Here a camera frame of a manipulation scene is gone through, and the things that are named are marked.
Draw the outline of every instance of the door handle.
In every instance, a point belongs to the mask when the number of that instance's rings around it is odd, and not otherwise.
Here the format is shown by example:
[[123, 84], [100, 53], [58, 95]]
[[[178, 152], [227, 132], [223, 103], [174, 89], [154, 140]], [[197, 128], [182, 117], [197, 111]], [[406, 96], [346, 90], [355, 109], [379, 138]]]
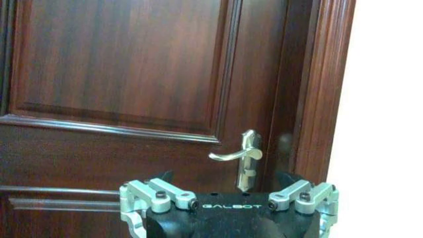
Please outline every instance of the door handle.
[[243, 191], [249, 191], [255, 184], [258, 160], [263, 157], [259, 149], [262, 137], [255, 130], [243, 133], [242, 150], [227, 155], [210, 153], [210, 158], [217, 161], [230, 161], [239, 159], [237, 187]]
[[229, 155], [218, 155], [215, 153], [210, 153], [210, 158], [218, 161], [230, 161], [246, 156], [254, 158], [255, 160], [259, 160], [263, 156], [262, 150], [257, 148], [247, 148]]

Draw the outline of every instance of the lever handle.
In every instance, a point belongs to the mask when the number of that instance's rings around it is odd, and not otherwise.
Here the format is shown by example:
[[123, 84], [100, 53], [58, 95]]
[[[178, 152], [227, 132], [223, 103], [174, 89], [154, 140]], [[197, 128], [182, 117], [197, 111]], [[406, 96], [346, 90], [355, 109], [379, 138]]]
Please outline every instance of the lever handle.
[[261, 135], [254, 130], [243, 133], [242, 150], [229, 154], [218, 155], [210, 153], [210, 158], [218, 161], [230, 161], [239, 159], [237, 187], [246, 192], [254, 187], [257, 177], [257, 163], [263, 157], [261, 147]]
[[255, 160], [259, 160], [263, 157], [263, 152], [257, 148], [247, 148], [229, 155], [218, 155], [215, 153], [210, 153], [210, 158], [218, 161], [230, 161], [242, 157], [251, 157]]

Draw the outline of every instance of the bolt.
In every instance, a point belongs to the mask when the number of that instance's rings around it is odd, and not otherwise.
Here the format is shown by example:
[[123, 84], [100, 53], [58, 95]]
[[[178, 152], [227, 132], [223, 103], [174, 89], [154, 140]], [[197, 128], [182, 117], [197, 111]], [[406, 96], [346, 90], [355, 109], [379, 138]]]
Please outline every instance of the bolt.
[[299, 199], [303, 200], [303, 201], [306, 201], [306, 202], [310, 202], [310, 200], [311, 200], [310, 193], [309, 193], [309, 192], [302, 192], [302, 193], [299, 194]]
[[165, 199], [166, 198], [166, 191], [158, 191], [157, 198]]
[[189, 206], [190, 206], [191, 211], [195, 211], [195, 210], [198, 209], [198, 207], [199, 207], [199, 201], [195, 200], [195, 199], [193, 199], [193, 200], [190, 201]]
[[270, 210], [271, 210], [271, 211], [277, 211], [277, 209], [278, 209], [278, 204], [277, 204], [273, 200], [270, 200], [269, 207], [270, 207]]

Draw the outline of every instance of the raised door panel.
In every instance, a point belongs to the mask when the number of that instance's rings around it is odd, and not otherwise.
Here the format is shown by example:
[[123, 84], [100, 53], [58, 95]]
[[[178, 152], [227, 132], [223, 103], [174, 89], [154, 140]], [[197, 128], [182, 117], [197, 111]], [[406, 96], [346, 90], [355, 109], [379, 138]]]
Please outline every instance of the raised door panel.
[[103, 192], [0, 186], [0, 237], [130, 238], [128, 225], [120, 221], [119, 195]]
[[18, 1], [10, 113], [215, 135], [229, 5]]

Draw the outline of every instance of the screw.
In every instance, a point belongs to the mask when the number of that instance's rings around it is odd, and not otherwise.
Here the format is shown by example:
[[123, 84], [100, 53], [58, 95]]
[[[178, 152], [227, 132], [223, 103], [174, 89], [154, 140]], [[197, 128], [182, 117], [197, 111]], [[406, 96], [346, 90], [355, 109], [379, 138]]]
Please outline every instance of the screw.
[[310, 193], [309, 193], [309, 192], [302, 192], [302, 193], [299, 194], [299, 199], [303, 200], [303, 201], [306, 201], [306, 202], [310, 202], [310, 200], [311, 200]]
[[199, 207], [199, 201], [193, 199], [190, 201], [190, 205], [189, 206], [190, 206], [191, 211], [195, 211], [198, 209], [198, 207]]
[[269, 203], [269, 207], [271, 211], [275, 211], [278, 209], [278, 204], [271, 200]]
[[158, 191], [157, 198], [165, 199], [166, 198], [166, 191]]

